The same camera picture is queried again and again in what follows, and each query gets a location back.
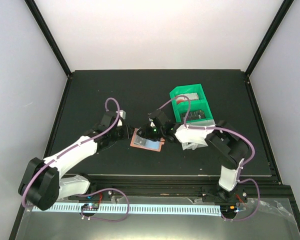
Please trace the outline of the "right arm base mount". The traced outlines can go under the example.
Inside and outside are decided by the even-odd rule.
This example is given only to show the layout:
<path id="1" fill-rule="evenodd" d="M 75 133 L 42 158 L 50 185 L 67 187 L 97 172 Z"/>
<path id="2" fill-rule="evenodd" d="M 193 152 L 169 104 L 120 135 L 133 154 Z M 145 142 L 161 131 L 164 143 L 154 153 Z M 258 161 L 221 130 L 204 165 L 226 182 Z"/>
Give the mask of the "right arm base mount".
<path id="1" fill-rule="evenodd" d="M 235 204 L 239 201 L 247 202 L 245 190 L 241 186 L 235 186 L 233 190 L 227 191 L 217 184 L 208 184 L 201 187 L 202 200 L 204 202 Z"/>

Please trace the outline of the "black credit card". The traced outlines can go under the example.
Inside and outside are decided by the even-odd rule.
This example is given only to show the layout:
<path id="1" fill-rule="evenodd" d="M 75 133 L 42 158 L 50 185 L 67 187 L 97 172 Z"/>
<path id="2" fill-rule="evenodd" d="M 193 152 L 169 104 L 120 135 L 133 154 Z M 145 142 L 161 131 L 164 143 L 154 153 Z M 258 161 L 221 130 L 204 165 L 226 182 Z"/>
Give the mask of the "black credit card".
<path id="1" fill-rule="evenodd" d="M 146 144 L 147 144 L 147 139 L 145 138 L 142 138 L 140 136 L 136 136 L 135 139 L 134 139 L 134 142 L 133 142 L 134 145 L 137 145 L 137 146 L 141 146 L 141 147 L 145 147 Z"/>

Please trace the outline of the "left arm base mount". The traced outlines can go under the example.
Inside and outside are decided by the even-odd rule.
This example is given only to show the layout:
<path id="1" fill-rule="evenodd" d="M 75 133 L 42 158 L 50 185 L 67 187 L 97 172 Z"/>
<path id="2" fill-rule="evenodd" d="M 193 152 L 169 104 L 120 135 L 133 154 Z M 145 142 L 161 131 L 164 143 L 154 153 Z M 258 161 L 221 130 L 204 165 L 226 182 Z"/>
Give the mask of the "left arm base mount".
<path id="1" fill-rule="evenodd" d="M 112 190 L 106 190 L 90 196 L 70 196 L 68 197 L 68 200 L 83 203 L 83 206 L 81 207 L 83 210 L 82 214 L 87 218 L 91 218 L 97 213 L 97 210 L 100 208 L 101 204 L 107 204 L 111 202 L 113 193 L 114 192 Z"/>

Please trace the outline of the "green and white card bin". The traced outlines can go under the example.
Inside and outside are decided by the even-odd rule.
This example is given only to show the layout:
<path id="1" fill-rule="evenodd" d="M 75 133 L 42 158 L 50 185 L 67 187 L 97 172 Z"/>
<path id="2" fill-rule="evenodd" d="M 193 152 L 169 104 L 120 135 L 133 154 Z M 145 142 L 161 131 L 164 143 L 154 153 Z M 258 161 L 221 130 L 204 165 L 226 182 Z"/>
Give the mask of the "green and white card bin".
<path id="1" fill-rule="evenodd" d="M 178 95 L 197 93 L 199 100 L 188 100 L 177 104 L 176 98 Z M 178 141 L 180 141 L 183 150 L 196 150 L 198 148 L 206 147 L 206 137 L 212 131 L 204 129 L 205 127 L 215 126 L 215 121 L 210 110 L 207 98 L 203 91 L 201 84 L 182 85 L 175 87 L 170 93 L 172 99 L 172 109 L 177 123 L 181 126 L 176 130 L 175 135 Z M 206 116 L 206 120 L 186 122 L 181 119 L 181 114 L 188 113 L 190 111 L 203 110 Z"/>

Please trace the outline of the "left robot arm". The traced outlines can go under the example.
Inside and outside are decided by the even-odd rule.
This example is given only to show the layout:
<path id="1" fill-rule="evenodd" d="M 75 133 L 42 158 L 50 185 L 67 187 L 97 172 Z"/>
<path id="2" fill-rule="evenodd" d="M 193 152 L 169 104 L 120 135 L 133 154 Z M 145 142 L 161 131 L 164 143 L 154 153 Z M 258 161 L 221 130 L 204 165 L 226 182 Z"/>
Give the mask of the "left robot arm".
<path id="1" fill-rule="evenodd" d="M 82 195 L 87 200 L 93 199 L 98 188 L 87 174 L 64 175 L 84 159 L 107 149 L 110 143 L 131 138 L 134 130 L 125 120 L 124 110 L 107 111 L 100 123 L 70 146 L 44 159 L 31 159 L 18 188 L 22 206 L 27 208 L 30 202 L 45 211 L 66 197 Z"/>

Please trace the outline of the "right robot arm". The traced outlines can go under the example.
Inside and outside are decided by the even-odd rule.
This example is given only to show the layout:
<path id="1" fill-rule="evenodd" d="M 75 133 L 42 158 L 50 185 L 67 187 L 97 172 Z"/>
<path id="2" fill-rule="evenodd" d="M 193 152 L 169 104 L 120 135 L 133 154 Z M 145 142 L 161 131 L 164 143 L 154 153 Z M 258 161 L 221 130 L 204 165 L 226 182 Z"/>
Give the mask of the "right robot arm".
<path id="1" fill-rule="evenodd" d="M 226 121 L 215 125 L 193 125 L 185 121 L 173 122 L 157 109 L 149 114 L 149 122 L 136 130 L 136 135 L 153 142 L 165 140 L 182 145 L 184 150 L 209 147 L 221 164 L 217 195 L 224 202 L 235 195 L 235 186 L 240 182 L 244 165 L 255 155 L 253 144 L 233 130 Z"/>

